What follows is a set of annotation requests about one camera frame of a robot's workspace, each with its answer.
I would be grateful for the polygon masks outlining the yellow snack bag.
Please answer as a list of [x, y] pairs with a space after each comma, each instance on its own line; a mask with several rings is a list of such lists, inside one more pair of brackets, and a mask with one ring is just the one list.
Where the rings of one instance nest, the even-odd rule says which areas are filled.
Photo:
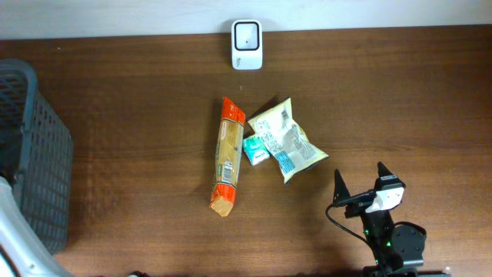
[[284, 184], [329, 155], [310, 143], [303, 128], [293, 119], [291, 98], [247, 120], [255, 135], [277, 160]]

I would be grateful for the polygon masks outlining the teal tissue pack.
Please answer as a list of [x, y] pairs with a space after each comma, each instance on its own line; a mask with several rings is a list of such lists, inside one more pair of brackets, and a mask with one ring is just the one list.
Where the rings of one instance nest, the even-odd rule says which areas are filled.
[[258, 135], [251, 135], [243, 139], [243, 151], [249, 162], [256, 166], [269, 159], [270, 153]]

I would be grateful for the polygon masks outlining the orange spaghetti packet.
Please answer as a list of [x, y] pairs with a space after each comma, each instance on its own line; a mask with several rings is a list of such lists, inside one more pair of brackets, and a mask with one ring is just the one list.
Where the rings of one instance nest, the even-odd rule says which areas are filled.
[[227, 97], [223, 98], [215, 150], [214, 183], [209, 207], [221, 217], [234, 207], [241, 167], [245, 113]]

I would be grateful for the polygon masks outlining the grey plastic basket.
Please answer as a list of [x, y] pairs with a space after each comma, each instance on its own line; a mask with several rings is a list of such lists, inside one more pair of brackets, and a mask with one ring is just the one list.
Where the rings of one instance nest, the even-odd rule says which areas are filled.
[[38, 90], [35, 70], [1, 61], [1, 171], [31, 229], [52, 255], [68, 241], [74, 142]]

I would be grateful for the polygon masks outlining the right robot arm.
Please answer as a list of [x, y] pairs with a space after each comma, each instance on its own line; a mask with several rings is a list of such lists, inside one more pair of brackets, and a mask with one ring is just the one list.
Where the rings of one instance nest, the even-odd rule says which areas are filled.
[[329, 218], [338, 228], [360, 239], [371, 249], [375, 265], [364, 267], [362, 276], [417, 276], [417, 268], [424, 264], [427, 231], [411, 222], [393, 221], [391, 210], [402, 203], [406, 185], [382, 162], [377, 164], [377, 173], [372, 189], [351, 195], [336, 169], [333, 202], [325, 213], [328, 214], [332, 208], [344, 207], [347, 219], [361, 219], [362, 236]]

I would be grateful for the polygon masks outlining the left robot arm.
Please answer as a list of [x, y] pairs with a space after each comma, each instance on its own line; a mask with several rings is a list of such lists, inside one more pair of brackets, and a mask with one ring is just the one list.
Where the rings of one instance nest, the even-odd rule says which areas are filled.
[[1, 272], [11, 276], [72, 276], [47, 251], [1, 177]]

